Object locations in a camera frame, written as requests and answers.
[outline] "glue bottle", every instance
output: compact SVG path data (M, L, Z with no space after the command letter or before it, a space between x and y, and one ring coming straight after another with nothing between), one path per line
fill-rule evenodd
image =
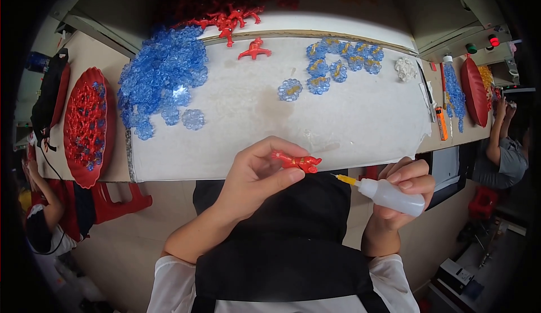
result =
M407 195L398 186L385 179L373 180L364 178L361 181L346 175L335 175L338 180L357 186L361 194L369 197L374 204L391 208L395 211L418 217L425 209L425 199L422 195Z

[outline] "fingernail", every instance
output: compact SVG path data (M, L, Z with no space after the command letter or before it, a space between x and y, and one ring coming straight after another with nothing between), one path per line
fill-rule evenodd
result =
M402 189L408 189L408 188L410 188L412 186L413 186L413 183L411 181L409 181L409 180L403 181L403 182L398 184L398 187L402 188Z
M397 182L400 180L400 174L395 172L387 177L388 182Z
M304 178L305 173L300 168L290 168L289 171L289 178L292 182L300 181L302 178Z

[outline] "tile floor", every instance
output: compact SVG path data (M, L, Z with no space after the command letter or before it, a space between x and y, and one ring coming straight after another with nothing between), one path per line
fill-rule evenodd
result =
M350 176L359 169L349 170ZM109 184L115 199L128 199L126 184ZM401 255L413 291L422 288L436 273L438 265L456 252L455 238L467 220L467 204L476 183L466 187L437 207L421 215L400 230ZM123 311L146 312L154 263L163 243L176 228L195 217L192 194L195 181L163 181L140 184L143 194L152 195L154 203L138 213L94 225L90 238L81 242L72 253L81 268ZM356 190L347 222L343 244L360 248L362 231L372 214L372 203Z

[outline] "white shirt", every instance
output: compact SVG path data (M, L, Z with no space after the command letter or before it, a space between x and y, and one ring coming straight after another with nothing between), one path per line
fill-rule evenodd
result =
M374 291L394 312L419 312L409 289L399 255L374 258L369 263ZM195 298L195 266L168 255L158 259L154 270L154 287L148 305L149 313L188 313ZM216 301L216 313L366 313L359 298L341 298L285 303Z
M34 205L34 207L32 207L32 209L30 210L27 219L30 218L32 215L35 215L37 212L43 211L43 209L44 206L42 204ZM51 253L51 255L63 255L64 253L69 252L77 247L77 242L71 239L69 235L65 235L64 230L60 227L60 225L57 225L52 232L51 248L47 253L50 253L51 251L56 249L56 247L58 247L58 249L54 253Z

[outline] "black apron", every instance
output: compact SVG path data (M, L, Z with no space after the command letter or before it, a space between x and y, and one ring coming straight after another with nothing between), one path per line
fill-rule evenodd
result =
M198 181L198 214L197 202L208 207L221 185ZM342 245L350 197L349 185L324 172L267 199L223 243L198 258L192 313L213 313L216 300L294 302L351 295L368 313L388 312L374 292L364 255Z

